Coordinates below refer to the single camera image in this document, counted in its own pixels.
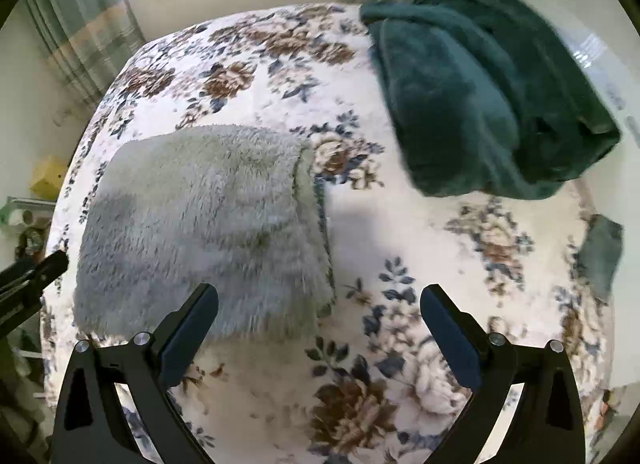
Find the grey fleece pants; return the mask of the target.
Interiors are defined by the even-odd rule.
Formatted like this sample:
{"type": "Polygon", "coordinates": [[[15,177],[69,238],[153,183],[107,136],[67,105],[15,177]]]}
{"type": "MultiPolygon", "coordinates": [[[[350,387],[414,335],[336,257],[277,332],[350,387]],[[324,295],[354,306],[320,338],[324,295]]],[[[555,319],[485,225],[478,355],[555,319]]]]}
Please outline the grey fleece pants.
{"type": "Polygon", "coordinates": [[[81,331],[128,337],[155,327],[206,283],[219,299],[210,338],[311,333],[320,319],[293,197],[300,142],[310,145],[267,128],[218,125],[123,145],[82,236],[74,293],[81,331]]]}

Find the yellow box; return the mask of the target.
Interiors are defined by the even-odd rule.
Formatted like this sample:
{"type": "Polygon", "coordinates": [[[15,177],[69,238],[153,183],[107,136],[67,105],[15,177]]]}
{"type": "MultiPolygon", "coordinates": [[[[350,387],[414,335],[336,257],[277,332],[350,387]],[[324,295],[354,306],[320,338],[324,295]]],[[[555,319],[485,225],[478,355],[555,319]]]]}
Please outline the yellow box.
{"type": "Polygon", "coordinates": [[[66,176],[67,163],[56,156],[46,156],[37,161],[32,170],[30,190],[45,201],[55,202],[66,176]]]}

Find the small teal cloth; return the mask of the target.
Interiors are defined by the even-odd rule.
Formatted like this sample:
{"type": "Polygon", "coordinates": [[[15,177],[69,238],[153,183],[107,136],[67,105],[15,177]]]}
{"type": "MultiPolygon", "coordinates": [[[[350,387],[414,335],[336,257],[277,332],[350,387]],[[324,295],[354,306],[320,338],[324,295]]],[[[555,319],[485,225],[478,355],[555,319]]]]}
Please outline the small teal cloth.
{"type": "Polygon", "coordinates": [[[624,246],[624,227],[603,215],[593,215],[577,253],[579,277],[585,280],[600,302],[612,295],[614,277],[624,246]]]}

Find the left green curtain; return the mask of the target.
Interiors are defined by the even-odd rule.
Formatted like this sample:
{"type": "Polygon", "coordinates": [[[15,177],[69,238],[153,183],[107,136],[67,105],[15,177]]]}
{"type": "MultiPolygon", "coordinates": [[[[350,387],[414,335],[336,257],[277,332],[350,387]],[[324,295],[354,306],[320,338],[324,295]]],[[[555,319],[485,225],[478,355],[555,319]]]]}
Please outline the left green curtain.
{"type": "Polygon", "coordinates": [[[23,0],[47,62],[81,108],[93,112],[143,45],[128,0],[23,0]]]}

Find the folded dark teal clothes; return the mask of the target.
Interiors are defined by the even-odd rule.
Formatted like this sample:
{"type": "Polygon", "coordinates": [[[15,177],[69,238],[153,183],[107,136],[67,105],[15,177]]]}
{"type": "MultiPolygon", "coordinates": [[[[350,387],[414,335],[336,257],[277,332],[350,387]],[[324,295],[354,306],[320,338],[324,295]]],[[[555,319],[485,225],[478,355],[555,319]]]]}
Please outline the folded dark teal clothes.
{"type": "Polygon", "coordinates": [[[316,316],[331,314],[335,289],[326,231],[323,182],[314,172],[314,151],[306,142],[298,144],[293,168],[293,197],[300,231],[302,231],[305,283],[316,316]]]}

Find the dark green plush blanket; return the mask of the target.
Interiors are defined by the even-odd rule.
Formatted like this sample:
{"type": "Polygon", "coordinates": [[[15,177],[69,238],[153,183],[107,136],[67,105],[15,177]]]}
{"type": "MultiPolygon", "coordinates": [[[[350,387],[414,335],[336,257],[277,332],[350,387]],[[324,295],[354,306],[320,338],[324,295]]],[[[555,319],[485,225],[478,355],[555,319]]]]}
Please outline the dark green plush blanket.
{"type": "Polygon", "coordinates": [[[427,196],[545,199],[620,142],[570,51],[521,0],[369,2],[360,18],[402,160],[427,196]]]}

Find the white bed headboard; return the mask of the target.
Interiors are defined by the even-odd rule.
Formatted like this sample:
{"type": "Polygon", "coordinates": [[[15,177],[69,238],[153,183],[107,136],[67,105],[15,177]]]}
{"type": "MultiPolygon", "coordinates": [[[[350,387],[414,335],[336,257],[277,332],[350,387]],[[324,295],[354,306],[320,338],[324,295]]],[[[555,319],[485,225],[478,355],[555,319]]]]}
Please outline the white bed headboard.
{"type": "Polygon", "coordinates": [[[618,57],[608,31],[626,16],[617,0],[524,0],[550,20],[585,69],[622,132],[614,152],[587,171],[594,208],[624,227],[614,279],[611,384],[639,380],[639,78],[618,57]]]}

